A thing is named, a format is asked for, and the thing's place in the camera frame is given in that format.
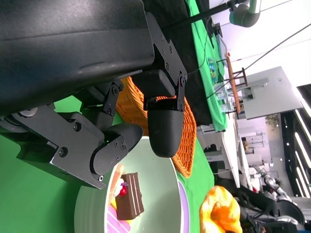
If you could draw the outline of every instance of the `yellow toy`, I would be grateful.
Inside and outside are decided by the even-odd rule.
[[[242,233],[240,207],[221,186],[213,187],[200,207],[200,233]]]

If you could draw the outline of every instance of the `green tablecloth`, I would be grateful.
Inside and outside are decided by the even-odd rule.
[[[198,6],[195,0],[185,0],[186,4],[190,9],[190,16],[197,15],[199,13]],[[204,85],[204,90],[206,97],[210,96],[214,92],[213,82],[209,71],[208,58],[214,59],[214,61],[220,61],[221,58],[218,53],[218,46],[216,42],[216,38],[213,37],[212,41],[214,44],[214,48],[209,40],[206,27],[202,20],[197,21],[191,25],[192,27],[192,35],[194,39],[194,45],[196,50],[196,55],[198,59],[199,66],[204,62],[202,67],[200,68],[200,73]],[[206,44],[206,55],[204,56],[204,47]],[[218,63],[219,70],[222,76],[225,73],[224,66],[222,63]],[[207,100],[209,111],[212,117],[214,129],[217,131],[225,130],[227,127],[227,122],[225,118],[225,113],[222,113],[220,110],[220,101],[217,100],[216,95],[211,96]]]
[[[74,97],[57,102],[59,112],[74,112]],[[123,120],[116,115],[114,123]],[[16,158],[20,148],[0,136],[0,232],[74,233],[74,208],[79,185],[62,181]],[[196,143],[192,176],[178,174],[190,203],[191,233],[199,232],[199,207],[214,185],[213,174]]]

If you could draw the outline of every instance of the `woven basket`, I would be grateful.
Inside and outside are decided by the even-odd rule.
[[[124,90],[120,92],[117,111],[125,122],[139,124],[144,129],[144,135],[148,136],[147,112],[143,110],[144,95],[134,85],[131,77],[122,79]],[[192,172],[193,156],[195,150],[196,123],[190,106],[185,100],[184,125],[181,143],[173,163],[177,171],[189,178]]]

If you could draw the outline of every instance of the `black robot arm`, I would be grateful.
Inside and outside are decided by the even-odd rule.
[[[141,0],[1,0],[0,9],[0,134],[21,146],[18,158],[103,188],[143,134],[111,126],[127,76],[144,94],[155,154],[175,155],[187,72]],[[70,95],[81,113],[56,113]]]

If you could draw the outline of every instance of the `white table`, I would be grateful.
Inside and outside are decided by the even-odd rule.
[[[239,166],[237,155],[237,141],[234,114],[226,115],[227,128],[221,135],[221,148],[219,151],[206,152],[209,162],[224,161],[225,168],[230,169],[237,188],[240,187]]]
[[[227,128],[225,132],[222,132],[222,142],[225,150],[225,155],[230,164],[230,169],[232,169],[233,179],[237,188],[240,187],[239,178],[239,165],[238,165],[238,154],[237,154],[237,142],[236,142],[236,132],[235,132],[235,120],[234,114],[226,115],[227,118]]]
[[[245,154],[245,150],[244,150],[244,146],[242,143],[241,136],[240,136],[240,143],[239,143],[239,156],[240,156],[241,162],[242,162],[241,171],[246,178],[248,188],[253,191],[252,181],[251,181],[250,174],[249,174],[249,165],[247,162],[247,158],[246,158],[246,154]]]

